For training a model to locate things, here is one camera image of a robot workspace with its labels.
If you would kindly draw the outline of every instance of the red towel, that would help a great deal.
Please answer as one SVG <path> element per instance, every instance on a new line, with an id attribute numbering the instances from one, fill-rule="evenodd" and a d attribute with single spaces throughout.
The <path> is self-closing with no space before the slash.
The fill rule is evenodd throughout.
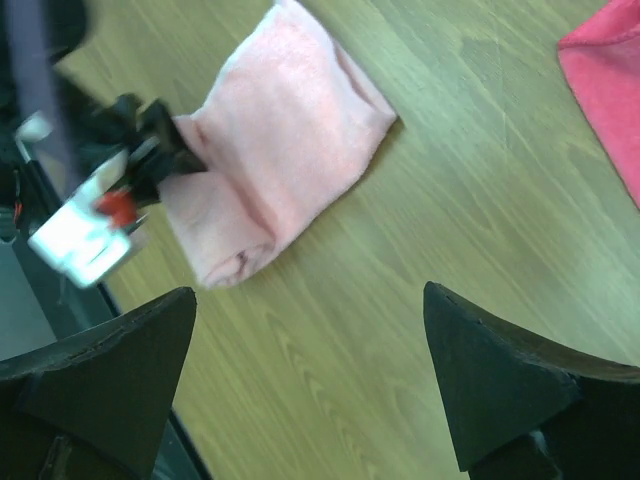
<path id="1" fill-rule="evenodd" d="M 640 206 L 640 0 L 611 0 L 558 44 L 567 81 Z"/>

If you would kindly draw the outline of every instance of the wooden table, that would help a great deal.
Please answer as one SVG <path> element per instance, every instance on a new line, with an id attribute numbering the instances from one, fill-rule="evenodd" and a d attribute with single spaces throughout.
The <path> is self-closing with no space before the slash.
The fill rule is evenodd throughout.
<path id="1" fill-rule="evenodd" d="M 176 407 L 221 480 L 449 480 L 422 325 L 439 281 L 640 364 L 640 218 L 555 44 L 604 0 L 307 0 L 393 103 L 365 178 L 273 265 L 198 291 Z M 67 66 L 105 98 L 194 110 L 269 0 L 99 1 Z M 111 281 L 126 309 L 194 284 L 162 213 Z"/>

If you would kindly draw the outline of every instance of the pink towel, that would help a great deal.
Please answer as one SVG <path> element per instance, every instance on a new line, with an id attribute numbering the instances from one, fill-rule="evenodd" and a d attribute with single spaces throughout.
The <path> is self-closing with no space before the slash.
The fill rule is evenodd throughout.
<path id="1" fill-rule="evenodd" d="M 206 173 L 160 186 L 206 287 L 271 262 L 362 175 L 396 114 L 295 0 L 277 0 L 222 67 L 204 105 L 176 123 Z"/>
<path id="2" fill-rule="evenodd" d="M 640 1 L 611 0 L 558 50 L 578 103 L 640 206 Z"/>

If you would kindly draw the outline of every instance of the table surface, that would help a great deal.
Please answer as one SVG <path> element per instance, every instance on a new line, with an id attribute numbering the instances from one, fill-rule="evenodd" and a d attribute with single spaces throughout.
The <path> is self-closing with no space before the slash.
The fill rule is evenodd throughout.
<path id="1" fill-rule="evenodd" d="M 438 281 L 576 349 L 640 364 L 640 219 L 556 42 L 604 0 L 306 0 L 397 109 L 350 193 L 269 268 L 198 291 L 176 398 L 224 479 L 458 479 L 422 324 Z M 95 2 L 67 66 L 105 98 L 193 111 L 269 0 Z M 110 285 L 193 277 L 158 207 Z"/>

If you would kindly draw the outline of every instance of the red component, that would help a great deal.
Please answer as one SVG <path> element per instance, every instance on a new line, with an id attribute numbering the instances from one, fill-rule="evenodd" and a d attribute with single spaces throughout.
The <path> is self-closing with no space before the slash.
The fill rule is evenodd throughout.
<path id="1" fill-rule="evenodd" d="M 97 211 L 111 217 L 111 226 L 123 228 L 138 219 L 136 204 L 131 195 L 124 191 L 107 192 L 95 205 Z"/>

